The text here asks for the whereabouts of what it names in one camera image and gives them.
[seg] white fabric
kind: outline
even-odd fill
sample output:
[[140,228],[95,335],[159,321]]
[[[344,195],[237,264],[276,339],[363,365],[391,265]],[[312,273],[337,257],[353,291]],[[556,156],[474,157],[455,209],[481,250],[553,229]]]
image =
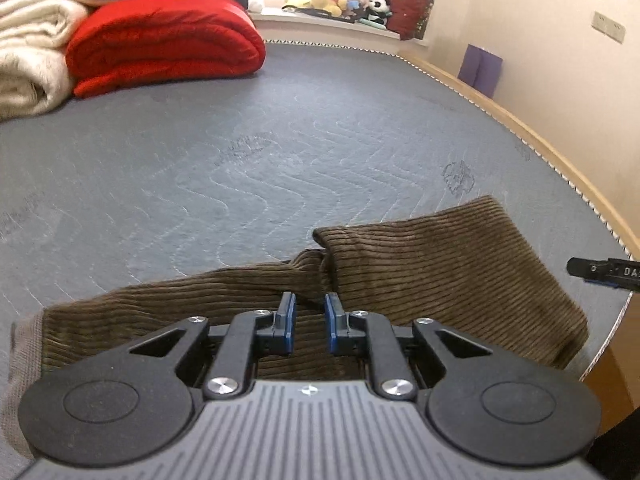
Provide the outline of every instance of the white fabric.
[[0,120],[53,110],[72,89],[65,56],[57,50],[0,48]]
[[261,14],[264,10],[264,0],[249,0],[249,12]]
[[0,48],[59,48],[87,16],[84,6],[71,0],[4,0],[0,2]]

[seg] ribbed plastic surface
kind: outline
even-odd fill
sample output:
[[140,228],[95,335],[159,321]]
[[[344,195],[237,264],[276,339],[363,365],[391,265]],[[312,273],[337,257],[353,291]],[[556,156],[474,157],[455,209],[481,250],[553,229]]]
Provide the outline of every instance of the ribbed plastic surface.
[[364,382],[258,382],[238,400],[210,402],[174,446],[141,462],[80,470],[41,460],[37,480],[596,479],[574,461],[509,470],[449,449],[415,406],[374,396]]

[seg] panda plush toy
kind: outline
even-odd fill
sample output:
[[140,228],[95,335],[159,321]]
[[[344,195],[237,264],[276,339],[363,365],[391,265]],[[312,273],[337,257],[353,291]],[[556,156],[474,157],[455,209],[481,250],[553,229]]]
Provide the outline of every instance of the panda plush toy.
[[386,20],[391,16],[391,0],[370,0],[367,4],[366,19],[386,27]]

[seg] gray mattress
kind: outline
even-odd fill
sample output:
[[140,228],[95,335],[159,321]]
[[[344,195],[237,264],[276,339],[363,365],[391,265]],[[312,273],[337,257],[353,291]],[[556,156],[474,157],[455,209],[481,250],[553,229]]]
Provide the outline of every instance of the gray mattress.
[[[253,77],[123,90],[0,124],[0,391],[12,321],[44,306],[290,258],[313,246],[315,226],[482,194],[588,316],[569,366],[580,375],[628,295],[564,266],[625,253],[535,152],[401,59],[272,44]],[[19,464],[0,448],[0,478]]]

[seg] electrical outlet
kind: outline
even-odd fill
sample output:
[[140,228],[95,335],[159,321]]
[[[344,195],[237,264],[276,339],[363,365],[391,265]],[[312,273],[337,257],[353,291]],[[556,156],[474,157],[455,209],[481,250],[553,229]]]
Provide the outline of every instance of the electrical outlet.
[[618,22],[614,22],[613,20],[609,20],[609,23],[607,23],[606,35],[612,40],[622,43],[625,41],[625,32],[626,30],[624,25],[620,25]]
[[616,40],[618,43],[625,41],[625,27],[618,22],[614,22],[611,18],[608,18],[604,14],[599,12],[593,13],[593,21],[591,27],[599,30],[603,34],[609,36],[612,40]]
[[603,34],[606,34],[608,21],[609,19],[604,14],[600,14],[598,11],[596,11],[593,13],[593,21],[591,22],[591,27],[599,30]]

